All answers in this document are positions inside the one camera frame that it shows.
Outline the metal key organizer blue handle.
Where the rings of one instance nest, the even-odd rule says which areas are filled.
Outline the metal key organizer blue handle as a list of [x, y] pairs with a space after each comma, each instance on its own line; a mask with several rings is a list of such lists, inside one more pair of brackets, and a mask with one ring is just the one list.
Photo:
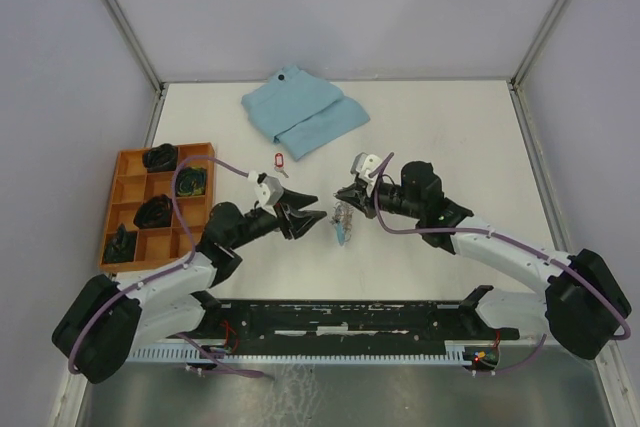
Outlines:
[[351, 239], [353, 214], [353, 206], [344, 201], [336, 202], [330, 223], [340, 246], [345, 246]]

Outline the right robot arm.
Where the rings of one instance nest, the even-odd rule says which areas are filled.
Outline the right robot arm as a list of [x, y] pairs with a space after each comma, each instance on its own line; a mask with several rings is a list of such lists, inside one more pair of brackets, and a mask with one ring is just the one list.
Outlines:
[[399, 182], [385, 178], [387, 164], [372, 154], [358, 155], [351, 168], [354, 181], [339, 189], [336, 199], [369, 219], [384, 213], [413, 219], [409, 232], [430, 246], [480, 262], [526, 288], [492, 288], [462, 309], [459, 326], [467, 336], [514, 328], [550, 336], [586, 360], [595, 359], [608, 342], [630, 337], [630, 302], [599, 254], [531, 246], [448, 198], [431, 164], [405, 164]]

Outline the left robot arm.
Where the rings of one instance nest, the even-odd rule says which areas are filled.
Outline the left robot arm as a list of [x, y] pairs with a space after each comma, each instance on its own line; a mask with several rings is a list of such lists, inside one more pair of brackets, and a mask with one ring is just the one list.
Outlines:
[[51, 337], [69, 371], [98, 384], [142, 347], [177, 334], [215, 334], [221, 313], [209, 291], [240, 265], [237, 249], [271, 233], [301, 238], [327, 216], [312, 209], [317, 200], [284, 189], [247, 213], [218, 203], [195, 248], [178, 260], [128, 282], [103, 274], [89, 279]]

